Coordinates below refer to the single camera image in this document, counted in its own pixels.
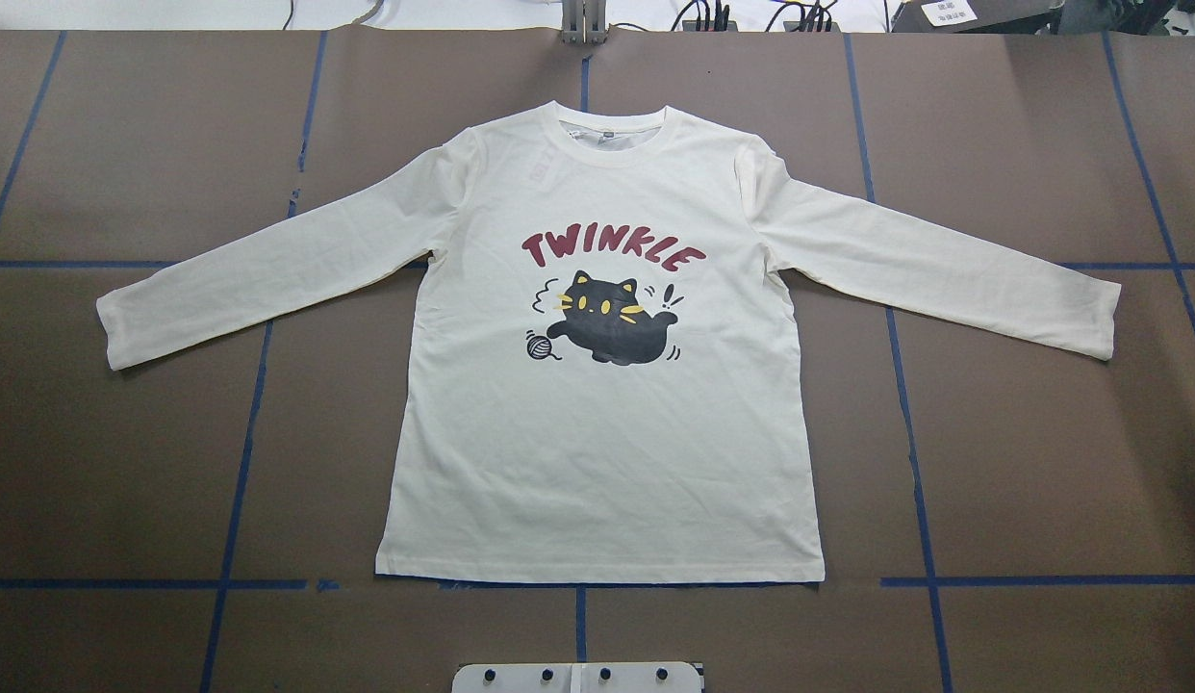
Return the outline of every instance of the white t-shirt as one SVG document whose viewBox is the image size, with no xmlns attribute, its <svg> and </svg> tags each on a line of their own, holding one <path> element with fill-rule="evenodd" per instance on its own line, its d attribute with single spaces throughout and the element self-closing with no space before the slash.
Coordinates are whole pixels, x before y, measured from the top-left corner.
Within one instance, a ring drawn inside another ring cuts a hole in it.
<svg viewBox="0 0 1195 693">
<path fill-rule="evenodd" d="M 97 301 L 122 369 L 430 253 L 376 572 L 825 578 L 778 272 L 1109 358 L 1120 286 L 790 179 L 759 136 L 551 102 Z"/>
</svg>

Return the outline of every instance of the blue grid line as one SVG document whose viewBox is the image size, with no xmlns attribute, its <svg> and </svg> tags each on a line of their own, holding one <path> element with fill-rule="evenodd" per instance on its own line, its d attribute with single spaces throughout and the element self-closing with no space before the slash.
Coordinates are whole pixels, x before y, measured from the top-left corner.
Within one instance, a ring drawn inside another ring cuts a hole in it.
<svg viewBox="0 0 1195 693">
<path fill-rule="evenodd" d="M 876 201 L 876 186 L 871 180 L 871 158 L 866 153 L 866 130 L 862 124 L 862 102 L 858 100 L 858 73 L 853 69 L 853 43 L 850 35 L 842 33 L 845 42 L 845 72 L 850 75 L 850 98 L 853 100 L 853 127 L 858 134 L 858 157 L 862 158 L 862 184 L 866 188 L 866 201 Z"/>
<path fill-rule="evenodd" d="M 1195 270 L 1195 263 L 1056 263 L 1071 270 Z"/>
<path fill-rule="evenodd" d="M 589 112 L 589 60 L 593 56 L 581 59 L 581 110 Z"/>
<path fill-rule="evenodd" d="M 1128 114 L 1128 104 L 1123 97 L 1123 86 L 1120 84 L 1120 70 L 1115 65 L 1115 51 L 1111 48 L 1111 35 L 1103 31 L 1103 53 L 1107 53 L 1107 67 L 1111 72 L 1111 87 L 1115 88 L 1115 100 L 1120 105 L 1120 116 L 1123 118 L 1123 127 L 1128 135 L 1128 143 L 1133 146 L 1133 154 L 1140 170 L 1140 179 L 1144 180 L 1144 189 L 1148 194 L 1148 204 L 1153 208 L 1154 219 L 1158 222 L 1158 231 L 1162 233 L 1162 241 L 1166 245 L 1166 256 L 1170 258 L 1170 269 L 1175 274 L 1175 282 L 1178 284 L 1178 293 L 1183 295 L 1183 308 L 1188 311 L 1188 321 L 1191 321 L 1195 333 L 1195 306 L 1193 298 L 1188 293 L 1188 282 L 1183 278 L 1183 268 L 1178 263 L 1178 253 L 1175 251 L 1173 239 L 1170 237 L 1170 228 L 1166 225 L 1166 216 L 1162 214 L 1162 202 L 1158 201 L 1158 192 L 1153 185 L 1153 178 L 1148 174 L 1148 166 L 1144 161 L 1144 153 L 1140 151 L 1140 141 L 1135 135 L 1133 115 Z"/>
<path fill-rule="evenodd" d="M 315 49 L 315 69 L 311 78 L 311 96 L 307 98 L 307 114 L 304 115 L 302 148 L 299 149 L 299 172 L 304 171 L 307 164 L 307 145 L 311 140 L 311 123 L 315 112 L 315 98 L 319 96 L 319 79 L 324 70 L 324 49 L 329 44 L 329 32 L 319 32 L 319 45 Z M 294 216 L 294 206 L 287 210 L 286 219 Z M 231 571 L 234 565 L 234 547 L 238 544 L 238 527 L 243 516 L 243 498 L 246 495 L 246 479 L 251 468 L 251 450 L 255 448 L 255 422 L 259 417 L 259 404 L 264 398 L 264 378 L 268 374 L 269 345 L 272 342 L 272 323 L 264 324 L 264 343 L 259 346 L 259 367 L 255 372 L 255 391 L 251 394 L 251 410 L 246 419 L 246 435 L 243 440 L 243 459 L 238 467 L 238 483 L 234 487 L 234 504 L 229 514 L 229 529 L 225 536 L 225 556 L 222 557 L 222 569 L 220 569 L 220 585 L 216 588 L 216 601 L 214 602 L 214 619 L 209 630 L 209 645 L 204 651 L 203 670 L 200 676 L 200 692 L 207 693 L 212 687 L 212 671 L 216 658 L 216 644 L 220 640 L 220 624 L 225 617 L 225 599 L 231 587 Z"/>
<path fill-rule="evenodd" d="M 47 100 L 47 92 L 51 87 L 51 76 L 55 75 L 57 59 L 62 54 L 62 44 L 66 39 L 67 32 L 60 31 L 60 36 L 57 36 L 55 42 L 55 51 L 51 51 L 51 61 L 47 65 L 47 74 L 42 75 L 42 85 L 37 88 L 37 97 L 33 98 L 33 106 L 29 111 L 25 131 L 22 133 L 20 143 L 17 145 L 17 154 L 12 155 L 12 166 L 7 170 L 7 177 L 5 177 L 2 190 L 0 191 L 0 220 L 2 219 L 4 207 L 7 207 L 7 195 L 12 192 L 12 184 L 17 180 L 17 171 L 20 171 L 20 161 L 25 158 L 25 148 L 29 146 L 29 136 L 33 133 L 33 127 L 37 123 L 37 115 L 42 111 L 42 104 Z"/>
<path fill-rule="evenodd" d="M 583 587 L 576 588 L 576 661 L 589 661 L 589 632 L 586 625 L 588 614 L 588 593 Z"/>
<path fill-rule="evenodd" d="M 1195 575 L 1016 575 L 964 577 L 884 577 L 880 587 L 1178 587 Z"/>
<path fill-rule="evenodd" d="M 220 579 L 0 578 L 0 589 L 216 589 Z M 237 579 L 231 589 L 306 589 L 306 579 Z"/>
<path fill-rule="evenodd" d="M 329 32 L 319 32 L 319 45 L 315 48 L 315 72 L 311 78 L 311 97 L 307 97 L 307 116 L 302 119 L 302 149 L 299 149 L 299 172 L 306 171 L 307 166 L 307 143 L 311 141 L 311 123 L 315 118 L 315 97 L 319 96 L 319 73 L 324 69 L 324 49 L 327 44 Z"/>
<path fill-rule="evenodd" d="M 853 61 L 853 44 L 850 35 L 841 35 L 845 42 L 845 65 L 850 73 L 850 97 L 853 105 L 853 122 L 858 134 L 858 154 L 862 158 L 862 179 L 866 185 L 866 201 L 876 201 L 876 189 L 871 180 L 871 158 L 866 153 L 866 131 L 862 124 L 862 102 L 858 100 L 858 78 Z M 931 597 L 931 628 L 936 633 L 936 654 L 939 657 L 940 685 L 945 693 L 952 692 L 952 670 L 949 666 L 948 636 L 944 631 L 944 612 L 940 609 L 940 589 L 936 585 L 936 557 L 931 552 L 931 528 L 926 521 L 926 501 L 923 496 L 923 474 L 918 464 L 918 447 L 914 442 L 914 421 L 909 409 L 909 391 L 906 390 L 906 370 L 901 367 L 901 342 L 896 337 L 896 315 L 884 307 L 888 320 L 888 344 L 891 346 L 893 373 L 896 375 L 896 397 L 901 404 L 901 416 L 906 419 L 906 439 L 909 442 L 909 465 L 914 473 L 914 513 L 918 516 L 918 534 L 923 545 L 923 565 L 926 570 L 927 596 Z"/>
<path fill-rule="evenodd" d="M 246 418 L 246 435 L 243 442 L 243 460 L 238 466 L 238 483 L 234 487 L 234 504 L 229 513 L 229 531 L 225 536 L 225 554 L 220 568 L 220 579 L 214 602 L 214 619 L 209 628 L 209 648 L 204 651 L 203 674 L 200 677 L 201 693 L 212 686 L 212 670 L 216 658 L 216 642 L 220 640 L 220 623 L 225 614 L 225 597 L 229 593 L 229 576 L 234 565 L 234 545 L 238 542 L 238 522 L 243 514 L 243 497 L 246 493 L 246 477 L 251 466 L 251 448 L 255 447 L 255 421 L 259 416 L 259 404 L 264 398 L 264 375 L 268 373 L 269 344 L 272 342 L 272 320 L 264 324 L 264 343 L 259 346 L 259 368 L 255 373 L 255 393 L 251 394 L 251 411 Z"/>
<path fill-rule="evenodd" d="M 0 269 L 81 270 L 81 269 L 161 269 L 178 264 L 176 259 L 0 259 Z"/>
</svg>

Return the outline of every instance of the cartoon cat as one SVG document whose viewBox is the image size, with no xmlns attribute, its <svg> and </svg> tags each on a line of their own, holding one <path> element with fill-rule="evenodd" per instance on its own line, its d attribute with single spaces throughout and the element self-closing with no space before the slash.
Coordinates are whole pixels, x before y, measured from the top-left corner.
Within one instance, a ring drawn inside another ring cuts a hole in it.
<svg viewBox="0 0 1195 693">
<path fill-rule="evenodd" d="M 576 272 L 570 288 L 559 294 L 563 320 L 546 330 L 549 338 L 566 337 L 576 346 L 593 351 L 594 361 L 625 367 L 646 364 L 667 346 L 667 329 L 678 315 L 644 312 L 636 299 L 636 280 L 594 280 Z"/>
</svg>

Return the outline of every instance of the brown table surface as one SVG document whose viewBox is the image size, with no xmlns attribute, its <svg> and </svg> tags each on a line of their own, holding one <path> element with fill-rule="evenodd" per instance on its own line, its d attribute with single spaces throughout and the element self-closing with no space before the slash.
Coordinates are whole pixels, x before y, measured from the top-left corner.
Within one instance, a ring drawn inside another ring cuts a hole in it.
<svg viewBox="0 0 1195 693">
<path fill-rule="evenodd" d="M 100 294 L 551 98 L 1123 284 L 1109 363 L 788 277 L 819 587 L 373 575 L 407 269 L 121 374 Z M 0 691 L 1195 691 L 1195 39 L 0 32 Z"/>
</svg>

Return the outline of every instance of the cable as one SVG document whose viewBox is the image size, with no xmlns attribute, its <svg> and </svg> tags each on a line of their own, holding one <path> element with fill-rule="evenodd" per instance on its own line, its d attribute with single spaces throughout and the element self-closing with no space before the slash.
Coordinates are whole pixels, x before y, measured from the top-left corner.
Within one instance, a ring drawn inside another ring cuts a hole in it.
<svg viewBox="0 0 1195 693">
<path fill-rule="evenodd" d="M 790 7 L 798 7 L 798 26 L 803 26 L 803 19 L 808 18 L 808 8 L 801 2 L 783 2 L 782 7 L 778 7 L 778 11 L 773 13 L 773 18 L 768 19 L 768 26 L 764 27 L 764 31 L 773 30 L 773 23 Z"/>
<path fill-rule="evenodd" d="M 822 29 L 823 31 L 832 31 L 832 5 L 836 5 L 838 0 L 832 0 L 828 5 L 825 5 L 825 13 L 827 14 L 827 25 Z"/>
<path fill-rule="evenodd" d="M 682 10 L 679 10 L 679 13 L 675 17 L 675 23 L 670 25 L 670 31 L 676 30 L 676 27 L 679 27 L 679 23 L 682 22 L 682 17 L 687 13 L 687 10 L 690 10 L 691 6 L 693 5 L 695 6 L 695 31 L 701 31 L 701 22 L 704 20 L 704 18 L 701 17 L 701 13 L 699 13 L 699 6 L 704 5 L 704 11 L 707 12 L 709 0 L 690 0 L 686 5 L 684 5 Z"/>
<path fill-rule="evenodd" d="M 808 18 L 803 19 L 803 23 L 796 26 L 795 31 L 825 31 L 823 12 L 825 7 L 821 7 L 821 4 L 816 2 L 816 5 L 813 5 L 813 8 L 810 8 L 810 12 L 808 12 Z"/>
<path fill-rule="evenodd" d="M 379 14 L 379 8 L 381 7 L 382 7 L 382 0 L 374 0 L 374 7 L 370 7 L 368 12 L 366 12 L 362 17 L 355 18 L 354 22 L 351 23 L 354 23 L 354 25 L 364 25 L 364 23 L 367 23 L 369 18 L 376 17 L 376 14 Z"/>
</svg>

